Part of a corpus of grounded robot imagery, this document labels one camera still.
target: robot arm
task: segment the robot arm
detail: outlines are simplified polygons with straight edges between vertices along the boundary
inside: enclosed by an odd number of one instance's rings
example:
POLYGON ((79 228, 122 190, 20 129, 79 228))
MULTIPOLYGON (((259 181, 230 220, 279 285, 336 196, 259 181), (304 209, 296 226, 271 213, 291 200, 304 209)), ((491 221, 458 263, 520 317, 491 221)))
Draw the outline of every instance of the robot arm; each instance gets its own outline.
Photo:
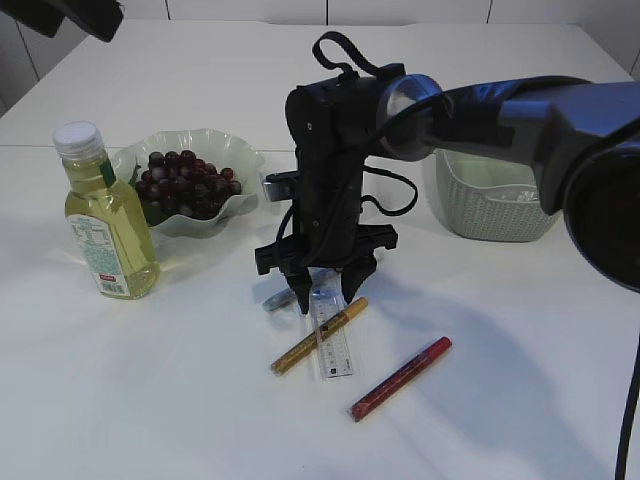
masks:
MULTIPOLYGON (((276 242, 256 250, 260 274, 285 274, 303 312, 308 267, 341 269, 349 302, 376 269, 373 251, 395 248, 391 225, 358 223, 363 172, 407 179, 365 165, 368 155, 416 161, 434 148, 532 167, 542 209, 565 212, 578 249, 601 273, 640 291, 640 83, 591 84, 538 77, 442 91, 404 66, 375 67, 343 35, 328 32, 313 47, 318 61, 342 74, 299 86, 286 102, 297 145, 296 171, 267 177, 272 199, 291 200, 276 242), (322 40, 343 47, 370 76, 329 61, 322 40), (293 221, 288 237, 283 233, 293 221)), ((396 212, 405 213, 415 203, 396 212)))

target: table surface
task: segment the table surface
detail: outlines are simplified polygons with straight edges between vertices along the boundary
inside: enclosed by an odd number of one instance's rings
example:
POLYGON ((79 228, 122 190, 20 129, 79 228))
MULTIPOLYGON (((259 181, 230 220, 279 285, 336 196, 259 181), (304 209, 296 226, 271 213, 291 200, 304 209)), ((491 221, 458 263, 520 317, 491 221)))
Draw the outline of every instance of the table surface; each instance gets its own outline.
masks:
MULTIPOLYGON (((370 307, 346 328, 351 378, 322 381, 314 359, 282 378, 269 371, 309 328, 293 308, 260 306, 284 280, 258 277, 252 250, 273 240, 285 205, 261 204, 207 239, 156 236, 163 275, 143 299, 95 292, 62 217, 67 181, 46 146, 55 126, 94 120, 110 147, 209 126, 290 149, 283 100, 324 75, 309 54, 324 30, 125 22, 112 46, 83 42, 0 120, 0 478, 612 478, 640 297, 593 270, 561 221, 529 244, 447 232, 427 202, 437 210, 433 157, 374 160, 421 179, 422 198, 393 220, 398 248, 381 252, 359 292, 370 307), (365 421, 349 419, 355 400, 442 335, 454 343, 443 361, 365 421)), ((404 59, 445 87, 628 79, 575 27, 341 30, 375 61, 404 59)), ((267 172, 293 164, 287 151, 265 157, 267 172)), ((385 180, 367 189, 392 206, 406 194, 385 180)), ((387 220, 368 207, 364 219, 387 220)))

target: plastic bottle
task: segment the plastic bottle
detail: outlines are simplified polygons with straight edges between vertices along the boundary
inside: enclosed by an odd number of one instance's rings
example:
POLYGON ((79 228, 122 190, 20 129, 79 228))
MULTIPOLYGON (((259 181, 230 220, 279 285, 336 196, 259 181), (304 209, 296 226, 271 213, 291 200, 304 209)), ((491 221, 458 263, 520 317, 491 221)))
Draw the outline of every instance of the plastic bottle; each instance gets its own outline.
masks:
POLYGON ((116 179, 92 123, 69 123, 53 140, 71 183, 65 216, 98 290, 114 298, 143 296, 160 267, 138 195, 116 179))

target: bottle cap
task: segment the bottle cap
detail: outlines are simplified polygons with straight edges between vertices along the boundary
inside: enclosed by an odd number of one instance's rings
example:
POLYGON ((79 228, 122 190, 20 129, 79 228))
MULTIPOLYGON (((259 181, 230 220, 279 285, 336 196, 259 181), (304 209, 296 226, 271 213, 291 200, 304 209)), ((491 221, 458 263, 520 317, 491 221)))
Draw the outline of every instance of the bottle cap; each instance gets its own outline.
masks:
POLYGON ((71 122, 53 134, 53 143, 63 160, 91 160, 104 151, 102 136, 91 122, 71 122))

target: clear plastic ruler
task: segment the clear plastic ruler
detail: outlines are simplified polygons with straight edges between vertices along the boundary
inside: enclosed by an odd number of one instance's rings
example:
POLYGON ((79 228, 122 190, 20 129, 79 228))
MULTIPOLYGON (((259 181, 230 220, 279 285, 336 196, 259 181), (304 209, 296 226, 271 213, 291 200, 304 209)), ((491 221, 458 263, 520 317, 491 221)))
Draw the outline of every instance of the clear plastic ruler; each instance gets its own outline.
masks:
POLYGON ((340 288, 340 277, 318 282, 311 289, 310 308, 313 329, 318 334, 318 360, 324 379, 353 375, 347 336, 344 329, 322 340, 322 324, 346 307, 340 288))

